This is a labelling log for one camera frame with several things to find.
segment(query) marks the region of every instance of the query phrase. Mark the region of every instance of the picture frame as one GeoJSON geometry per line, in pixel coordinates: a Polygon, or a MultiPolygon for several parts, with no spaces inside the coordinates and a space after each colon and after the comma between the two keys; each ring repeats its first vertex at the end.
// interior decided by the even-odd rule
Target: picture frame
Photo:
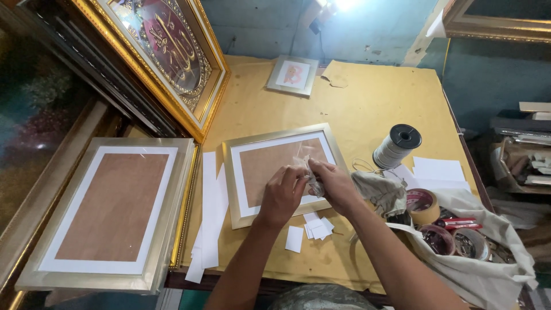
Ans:
{"type": "Polygon", "coordinates": [[[280,55],[266,88],[309,98],[318,64],[317,60],[280,55]]]}
{"type": "MultiPolygon", "coordinates": [[[[348,171],[328,123],[224,141],[222,152],[232,229],[252,224],[266,182],[282,165],[294,164],[295,152],[299,158],[315,154],[348,171]]],[[[305,193],[293,216],[330,207],[325,198],[305,193]]]]}
{"type": "Polygon", "coordinates": [[[230,68],[199,0],[72,0],[136,76],[202,143],[230,68]]]}
{"type": "Polygon", "coordinates": [[[15,289],[156,294],[169,267],[194,147],[190,138],[93,138],[15,289]],[[117,190],[105,190],[112,182],[117,190]]]}
{"type": "Polygon", "coordinates": [[[551,43],[551,23],[548,20],[509,18],[499,14],[475,15],[472,12],[476,10],[474,5],[473,0],[449,1],[441,19],[447,37],[551,43]]]}

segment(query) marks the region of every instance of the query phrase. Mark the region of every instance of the white cord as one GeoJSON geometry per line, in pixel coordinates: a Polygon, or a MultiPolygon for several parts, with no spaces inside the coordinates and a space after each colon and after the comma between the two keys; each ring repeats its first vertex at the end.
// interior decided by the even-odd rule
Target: white cord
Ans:
{"type": "Polygon", "coordinates": [[[381,145],[373,152],[373,160],[381,168],[392,169],[399,166],[402,159],[411,151],[411,149],[397,146],[392,142],[390,136],[386,136],[381,145]]]}

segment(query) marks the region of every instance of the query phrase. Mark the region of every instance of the gold calligraphy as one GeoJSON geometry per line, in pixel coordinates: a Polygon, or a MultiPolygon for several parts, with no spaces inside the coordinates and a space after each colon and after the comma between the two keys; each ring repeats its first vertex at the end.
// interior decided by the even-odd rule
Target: gold calligraphy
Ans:
{"type": "Polygon", "coordinates": [[[168,28],[174,30],[174,22],[170,20],[170,17],[171,14],[169,13],[167,21],[165,22],[158,14],[155,14],[155,20],[159,23],[163,31],[161,32],[161,29],[155,29],[153,26],[151,26],[149,28],[149,33],[151,33],[151,35],[155,39],[157,47],[161,49],[163,54],[168,51],[167,43],[170,40],[174,47],[172,50],[168,51],[170,57],[170,65],[179,78],[185,80],[185,72],[191,72],[191,74],[195,77],[195,74],[193,74],[193,71],[191,70],[191,62],[194,61],[196,58],[195,51],[193,50],[190,41],[187,39],[185,33],[182,30],[178,31],[179,38],[172,37],[168,28]]]}

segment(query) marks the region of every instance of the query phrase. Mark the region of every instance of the brown backing board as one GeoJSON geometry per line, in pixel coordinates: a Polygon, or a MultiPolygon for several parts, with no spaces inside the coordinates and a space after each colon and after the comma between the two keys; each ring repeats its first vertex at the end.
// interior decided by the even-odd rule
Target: brown backing board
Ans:
{"type": "Polygon", "coordinates": [[[56,259],[136,261],[167,154],[105,154],[56,259]]]}
{"type": "MultiPolygon", "coordinates": [[[[293,165],[293,157],[304,158],[306,155],[319,161],[327,161],[319,138],[241,152],[241,167],[249,208],[262,203],[266,183],[281,166],[293,165]]],[[[308,189],[307,186],[303,196],[308,195],[308,189]]]]}

